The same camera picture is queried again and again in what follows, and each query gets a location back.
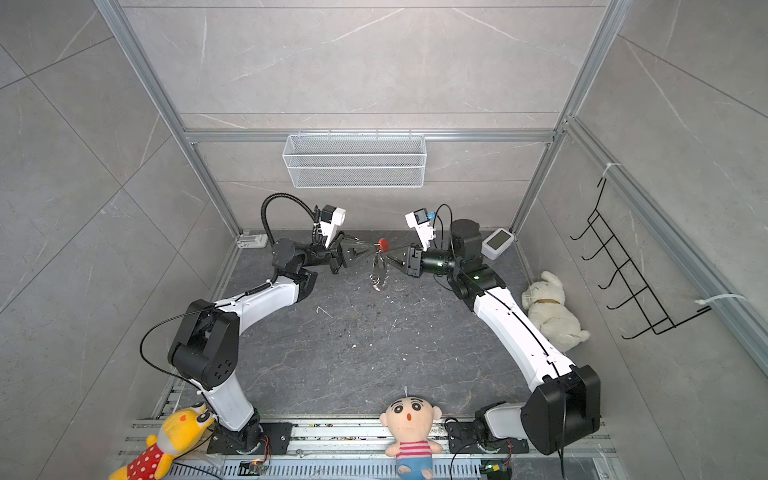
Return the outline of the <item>red-handled metal key ring holder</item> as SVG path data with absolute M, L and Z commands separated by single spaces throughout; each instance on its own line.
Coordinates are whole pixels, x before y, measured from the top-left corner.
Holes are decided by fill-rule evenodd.
M 373 289 L 378 292 L 384 291 L 387 286 L 388 270 L 385 253 L 388 251 L 389 242 L 385 238 L 381 238 L 375 244 L 372 271 L 369 276 Z

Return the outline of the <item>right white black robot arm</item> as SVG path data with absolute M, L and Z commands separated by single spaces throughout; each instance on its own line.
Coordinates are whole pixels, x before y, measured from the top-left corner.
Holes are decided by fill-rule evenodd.
M 477 222 L 454 220 L 448 249 L 432 247 L 434 213 L 406 214 L 419 242 L 388 262 L 419 278 L 444 276 L 456 297 L 493 331 L 522 372 L 531 392 L 521 404 L 502 402 L 477 412 L 474 427 L 480 444 L 526 440 L 544 455 L 564 448 L 600 428 L 601 382 L 589 366 L 578 367 L 528 319 L 502 278 L 484 262 L 484 240 Z

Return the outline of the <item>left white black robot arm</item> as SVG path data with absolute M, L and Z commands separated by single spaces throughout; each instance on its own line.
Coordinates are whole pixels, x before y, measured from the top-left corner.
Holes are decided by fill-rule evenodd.
M 230 298 L 189 305 L 167 359 L 203 396 L 216 416 L 215 434 L 230 449 L 251 453 L 264 437 L 260 416 L 236 376 L 240 336 L 267 316 L 306 299 L 316 284 L 317 267 L 327 266 L 337 274 L 372 249 L 343 232 L 328 245 L 281 238 L 271 247 L 269 280 Z

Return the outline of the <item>white digital clock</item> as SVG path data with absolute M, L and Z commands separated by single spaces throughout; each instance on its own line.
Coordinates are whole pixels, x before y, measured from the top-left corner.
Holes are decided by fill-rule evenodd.
M 481 252 L 488 260 L 498 259 L 513 243 L 515 236 L 504 228 L 498 228 L 482 242 Z

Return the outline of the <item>white plush dog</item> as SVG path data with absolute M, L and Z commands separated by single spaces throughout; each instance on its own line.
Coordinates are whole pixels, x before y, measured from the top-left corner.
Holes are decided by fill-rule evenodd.
M 590 332 L 565 306 L 565 299 L 562 281 L 549 271 L 543 271 L 521 295 L 529 320 L 562 353 L 590 339 Z

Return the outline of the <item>black-haired plush doll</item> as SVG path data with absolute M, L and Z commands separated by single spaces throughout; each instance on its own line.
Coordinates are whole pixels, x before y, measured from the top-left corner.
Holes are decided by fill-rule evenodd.
M 433 456 L 443 448 L 429 439 L 432 426 L 442 417 L 442 410 L 418 397 L 395 400 L 380 415 L 380 423 L 394 438 L 385 454 L 394 458 L 397 475 L 403 480 L 433 479 Z

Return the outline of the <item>yellow red plush toy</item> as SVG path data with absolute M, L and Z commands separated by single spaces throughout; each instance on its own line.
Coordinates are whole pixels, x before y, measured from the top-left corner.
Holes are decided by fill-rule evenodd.
M 147 437 L 145 450 L 114 471 L 109 480 L 163 479 L 173 462 L 196 447 L 216 420 L 216 415 L 204 403 L 176 411 L 163 422 L 156 435 Z

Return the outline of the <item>white wall bracket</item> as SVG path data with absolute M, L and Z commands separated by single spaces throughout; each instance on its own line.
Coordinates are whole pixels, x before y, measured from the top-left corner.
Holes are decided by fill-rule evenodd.
M 266 234 L 241 234 L 236 243 L 239 249 L 262 249 L 268 245 L 268 237 Z

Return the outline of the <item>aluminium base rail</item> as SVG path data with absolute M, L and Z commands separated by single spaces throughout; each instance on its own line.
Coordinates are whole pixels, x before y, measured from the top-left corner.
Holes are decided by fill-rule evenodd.
M 206 446 L 175 461 L 170 479 L 394 479 L 395 460 L 385 454 L 393 439 L 373 418 L 277 418 L 268 420 L 270 452 L 251 455 L 210 453 Z M 442 447 L 434 461 L 437 479 L 624 479 L 613 442 L 601 429 L 544 455 L 529 446 L 511 452 L 510 442 L 483 450 L 460 443 L 441 424 L 431 438 Z

